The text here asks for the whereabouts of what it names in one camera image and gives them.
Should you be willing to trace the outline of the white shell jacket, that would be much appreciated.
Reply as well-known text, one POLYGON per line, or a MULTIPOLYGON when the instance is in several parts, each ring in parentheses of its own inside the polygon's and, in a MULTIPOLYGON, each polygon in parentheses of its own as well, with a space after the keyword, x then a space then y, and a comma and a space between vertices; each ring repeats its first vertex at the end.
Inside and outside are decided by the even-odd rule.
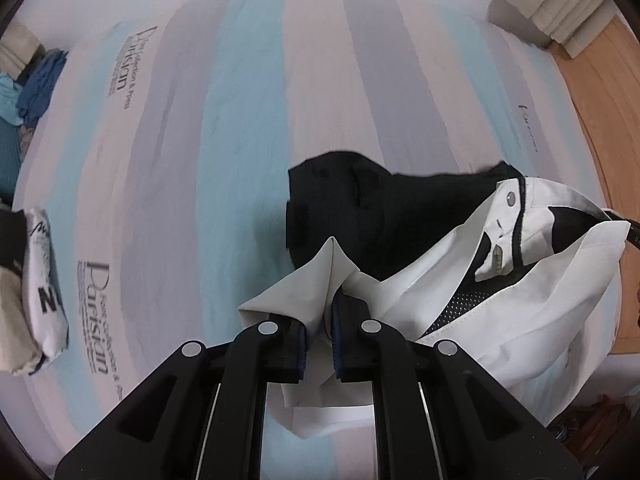
POLYGON ((332 368, 330 303, 344 292, 409 340, 460 344, 536 419, 551 422, 613 347, 630 227, 574 188, 515 178, 383 281, 330 238, 239 310, 245 325, 296 318, 311 341, 307 377, 269 391, 273 418, 301 438, 372 425, 370 388, 343 384, 332 368))

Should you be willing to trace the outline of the black fleece jacket liner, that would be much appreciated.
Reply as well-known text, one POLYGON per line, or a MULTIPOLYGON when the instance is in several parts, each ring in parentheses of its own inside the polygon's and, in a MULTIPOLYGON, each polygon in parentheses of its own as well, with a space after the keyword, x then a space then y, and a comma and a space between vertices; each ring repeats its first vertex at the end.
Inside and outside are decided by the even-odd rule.
POLYGON ((286 247, 308 263, 329 237, 365 274, 386 280, 521 173, 506 162, 477 174, 392 174, 354 152, 329 152, 290 169, 286 247))

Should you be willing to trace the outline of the white printed folded shirt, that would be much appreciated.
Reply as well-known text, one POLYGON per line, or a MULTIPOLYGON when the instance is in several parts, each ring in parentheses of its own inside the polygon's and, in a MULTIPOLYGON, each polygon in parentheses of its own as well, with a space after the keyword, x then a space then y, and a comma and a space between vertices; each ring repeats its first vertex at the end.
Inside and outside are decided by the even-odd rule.
POLYGON ((53 272, 50 224, 42 208, 25 212, 23 304, 43 359, 55 360, 68 345, 68 322, 53 272))

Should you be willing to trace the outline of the beige folded garment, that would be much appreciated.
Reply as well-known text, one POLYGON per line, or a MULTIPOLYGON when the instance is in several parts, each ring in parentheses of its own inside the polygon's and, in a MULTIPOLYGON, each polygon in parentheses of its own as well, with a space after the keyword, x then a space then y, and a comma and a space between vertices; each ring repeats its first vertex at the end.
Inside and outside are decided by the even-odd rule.
POLYGON ((0 365, 2 373, 21 376, 34 372, 42 358, 26 321, 22 304, 22 281, 1 269, 0 365))

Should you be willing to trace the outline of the dark blue folded garment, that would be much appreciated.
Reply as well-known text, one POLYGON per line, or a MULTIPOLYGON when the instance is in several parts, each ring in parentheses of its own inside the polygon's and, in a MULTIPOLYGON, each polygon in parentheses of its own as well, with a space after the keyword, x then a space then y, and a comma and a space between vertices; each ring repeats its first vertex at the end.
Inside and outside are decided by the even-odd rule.
POLYGON ((26 128, 35 128, 39 119, 47 111, 55 84, 65 66, 66 58, 66 51, 52 50, 43 58, 24 84, 16 102, 16 109, 26 128))

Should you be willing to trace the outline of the light blue folded garment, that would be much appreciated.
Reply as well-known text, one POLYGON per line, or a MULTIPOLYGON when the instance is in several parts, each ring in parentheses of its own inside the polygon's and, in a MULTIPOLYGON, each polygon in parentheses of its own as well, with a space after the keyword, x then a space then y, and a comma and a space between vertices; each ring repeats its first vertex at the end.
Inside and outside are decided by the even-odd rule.
POLYGON ((17 101, 22 91, 23 87, 7 72, 0 73, 0 116, 15 127, 23 125, 24 122, 17 109, 17 101))

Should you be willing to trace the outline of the beige curtain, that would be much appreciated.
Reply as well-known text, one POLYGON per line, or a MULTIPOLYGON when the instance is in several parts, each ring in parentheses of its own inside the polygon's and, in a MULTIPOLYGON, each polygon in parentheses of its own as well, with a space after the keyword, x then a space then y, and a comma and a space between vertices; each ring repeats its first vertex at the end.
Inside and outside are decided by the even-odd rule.
POLYGON ((538 47, 559 44, 577 58, 616 14, 613 0, 492 0, 487 19, 538 47))

